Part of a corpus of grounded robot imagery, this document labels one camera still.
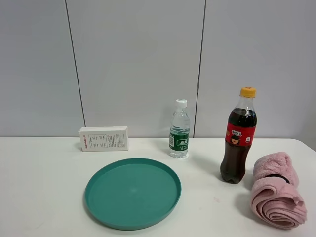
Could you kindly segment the pink towel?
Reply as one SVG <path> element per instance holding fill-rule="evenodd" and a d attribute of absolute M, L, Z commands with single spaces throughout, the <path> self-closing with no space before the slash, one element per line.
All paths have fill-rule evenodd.
<path fill-rule="evenodd" d="M 250 207 L 261 220 L 280 229 L 293 229 L 307 220 L 299 179 L 285 152 L 258 159 L 253 168 Z"/>

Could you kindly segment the clear water bottle green label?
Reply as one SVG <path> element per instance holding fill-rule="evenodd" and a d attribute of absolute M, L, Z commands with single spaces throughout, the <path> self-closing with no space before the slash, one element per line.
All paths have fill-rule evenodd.
<path fill-rule="evenodd" d="M 174 158 L 187 158 L 190 117 L 187 112 L 187 100 L 177 99 L 169 128 L 169 154 Z"/>

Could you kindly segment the white printed carton box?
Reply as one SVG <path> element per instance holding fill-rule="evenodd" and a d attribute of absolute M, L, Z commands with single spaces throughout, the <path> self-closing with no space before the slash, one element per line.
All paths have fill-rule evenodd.
<path fill-rule="evenodd" d="M 128 151 L 128 127 L 82 127 L 79 130 L 83 152 Z"/>

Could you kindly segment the teal round plastic plate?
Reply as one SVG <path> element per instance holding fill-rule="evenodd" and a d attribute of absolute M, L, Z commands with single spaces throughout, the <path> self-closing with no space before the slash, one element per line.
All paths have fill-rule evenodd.
<path fill-rule="evenodd" d="M 116 230 L 135 231 L 164 220 L 182 192 L 176 172 L 148 158 L 110 163 L 88 181 L 84 206 L 99 223 Z"/>

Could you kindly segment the cola bottle yellow cap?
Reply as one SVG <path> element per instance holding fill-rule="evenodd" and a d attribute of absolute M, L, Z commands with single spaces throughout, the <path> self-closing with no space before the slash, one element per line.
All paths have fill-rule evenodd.
<path fill-rule="evenodd" d="M 225 136 L 225 153 L 220 173 L 225 182 L 239 183 L 245 175 L 245 164 L 257 125 L 253 106 L 256 95 L 254 87 L 243 87 L 240 99 L 231 111 Z"/>

